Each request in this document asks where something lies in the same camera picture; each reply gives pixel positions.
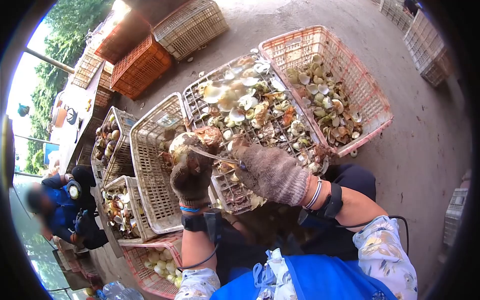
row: blue wristband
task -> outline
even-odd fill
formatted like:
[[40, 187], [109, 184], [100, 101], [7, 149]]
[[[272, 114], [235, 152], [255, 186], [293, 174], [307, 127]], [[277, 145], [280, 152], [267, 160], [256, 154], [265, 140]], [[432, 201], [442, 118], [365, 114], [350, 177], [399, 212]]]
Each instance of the blue wristband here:
[[189, 208], [189, 207], [180, 206], [180, 210], [183, 210], [183, 211], [186, 211], [186, 212], [196, 213], [200, 210], [200, 208]]

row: tree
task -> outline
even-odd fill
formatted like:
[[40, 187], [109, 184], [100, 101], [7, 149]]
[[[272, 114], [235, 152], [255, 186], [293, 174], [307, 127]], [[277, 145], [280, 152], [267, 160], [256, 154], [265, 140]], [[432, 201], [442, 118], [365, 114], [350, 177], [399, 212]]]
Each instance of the tree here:
[[[111, 10], [113, 0], [59, 0], [48, 12], [45, 22], [52, 29], [45, 38], [45, 54], [66, 65], [74, 66], [83, 54], [88, 30], [93, 30]], [[35, 111], [30, 115], [30, 136], [48, 139], [50, 113], [57, 94], [64, 88], [68, 74], [46, 62], [35, 71], [40, 83], [32, 93]], [[25, 171], [37, 174], [41, 170], [39, 151], [41, 143], [29, 141]]]

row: silver bangle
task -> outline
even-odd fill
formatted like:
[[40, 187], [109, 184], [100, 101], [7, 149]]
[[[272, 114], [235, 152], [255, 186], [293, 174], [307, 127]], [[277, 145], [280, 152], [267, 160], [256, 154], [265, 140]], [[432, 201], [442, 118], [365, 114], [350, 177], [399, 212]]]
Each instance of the silver bangle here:
[[305, 209], [311, 209], [312, 208], [312, 206], [315, 204], [315, 202], [317, 202], [317, 198], [318, 198], [318, 195], [320, 195], [320, 189], [321, 188], [322, 188], [322, 180], [319, 178], [318, 179], [317, 190], [315, 191], [315, 194], [313, 195], [310, 202], [308, 202], [308, 204], [306, 206], [304, 206], [303, 208], [305, 208]]

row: gloved hand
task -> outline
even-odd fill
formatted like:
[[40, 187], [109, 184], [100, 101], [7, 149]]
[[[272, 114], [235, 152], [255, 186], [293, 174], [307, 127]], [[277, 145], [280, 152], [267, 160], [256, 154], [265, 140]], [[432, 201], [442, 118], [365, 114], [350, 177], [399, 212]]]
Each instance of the gloved hand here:
[[80, 208], [80, 212], [77, 213], [77, 218], [75, 219], [75, 233], [79, 236], [87, 237], [92, 235], [95, 229], [97, 229], [96, 222], [88, 215], [88, 210]]
[[72, 186], [76, 187], [77, 190], [78, 190], [78, 197], [76, 199], [80, 198], [80, 196], [82, 195], [82, 187], [80, 186], [80, 184], [75, 179], [70, 178], [70, 180], [67, 183], [67, 188], [66, 188], [68, 193], [70, 193], [70, 187], [72, 187]]
[[255, 194], [270, 201], [297, 206], [308, 189], [309, 173], [297, 166], [297, 160], [279, 148], [258, 144], [250, 147], [233, 143], [233, 155], [247, 170], [235, 169], [235, 175]]
[[202, 208], [210, 203], [208, 185], [212, 176], [213, 160], [195, 152], [189, 155], [198, 158], [199, 163], [188, 166], [187, 162], [179, 162], [170, 175], [170, 185], [179, 198], [180, 206]]

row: knife blade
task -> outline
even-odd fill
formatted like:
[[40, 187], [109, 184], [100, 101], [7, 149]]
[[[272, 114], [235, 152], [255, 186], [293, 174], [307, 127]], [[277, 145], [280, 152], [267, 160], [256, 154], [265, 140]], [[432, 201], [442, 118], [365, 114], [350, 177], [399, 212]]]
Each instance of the knife blade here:
[[190, 145], [188, 147], [190, 150], [192, 151], [195, 151], [196, 153], [198, 154], [201, 154], [203, 156], [206, 156], [206, 157], [209, 157], [209, 158], [213, 158], [213, 159], [217, 159], [217, 160], [221, 160], [221, 161], [224, 161], [226, 163], [230, 163], [230, 164], [234, 164], [234, 165], [237, 165], [239, 166], [241, 169], [243, 170], [246, 170], [246, 166], [245, 164], [241, 161], [241, 160], [236, 160], [236, 159], [229, 159], [229, 158], [224, 158], [224, 157], [220, 157], [220, 156], [216, 156], [216, 155], [213, 155], [213, 154], [210, 154], [208, 152], [205, 152], [203, 150], [200, 150], [198, 149], [197, 147], [194, 147], [192, 145]]

